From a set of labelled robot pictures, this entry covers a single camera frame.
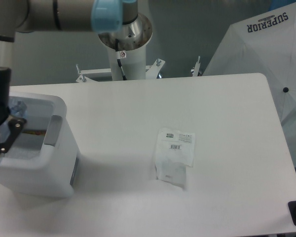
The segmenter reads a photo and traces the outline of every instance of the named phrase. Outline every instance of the blue joint cap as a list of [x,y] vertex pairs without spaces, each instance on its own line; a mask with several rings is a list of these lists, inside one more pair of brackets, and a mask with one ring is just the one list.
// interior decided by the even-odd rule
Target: blue joint cap
[[119,31],[123,23],[122,0],[95,0],[91,12],[91,27],[97,33]]

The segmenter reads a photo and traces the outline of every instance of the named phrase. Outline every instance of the barcode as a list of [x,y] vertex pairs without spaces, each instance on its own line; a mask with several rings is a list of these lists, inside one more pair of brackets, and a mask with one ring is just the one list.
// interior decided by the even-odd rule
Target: barcode
[[180,150],[181,149],[181,145],[171,145],[170,149]]

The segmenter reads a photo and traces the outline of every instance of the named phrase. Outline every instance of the white table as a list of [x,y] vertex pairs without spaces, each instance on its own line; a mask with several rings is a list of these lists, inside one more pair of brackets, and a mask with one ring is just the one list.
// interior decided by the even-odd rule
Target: white table
[[[296,174],[264,76],[13,87],[58,95],[80,147],[75,194],[0,185],[0,236],[234,237],[296,232]],[[196,133],[187,187],[156,180],[158,130]]]

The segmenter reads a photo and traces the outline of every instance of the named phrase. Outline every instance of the umbrella text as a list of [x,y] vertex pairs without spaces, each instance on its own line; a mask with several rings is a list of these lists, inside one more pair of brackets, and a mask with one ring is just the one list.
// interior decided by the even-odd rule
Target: umbrella text
[[247,25],[248,27],[248,33],[252,33],[253,31],[260,31],[263,29],[266,29],[271,26],[275,26],[283,21],[288,20],[288,15],[286,12],[284,12],[282,15],[279,15],[278,17],[274,17],[273,20],[266,21],[264,23],[258,23],[254,25]]

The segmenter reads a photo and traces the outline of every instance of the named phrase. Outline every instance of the white plastic bin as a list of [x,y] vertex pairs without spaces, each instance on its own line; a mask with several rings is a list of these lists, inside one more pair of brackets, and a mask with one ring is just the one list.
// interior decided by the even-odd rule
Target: white plastic bin
[[66,198],[72,187],[79,149],[66,120],[67,107],[57,96],[11,92],[27,105],[25,131],[0,160],[0,183],[30,195]]

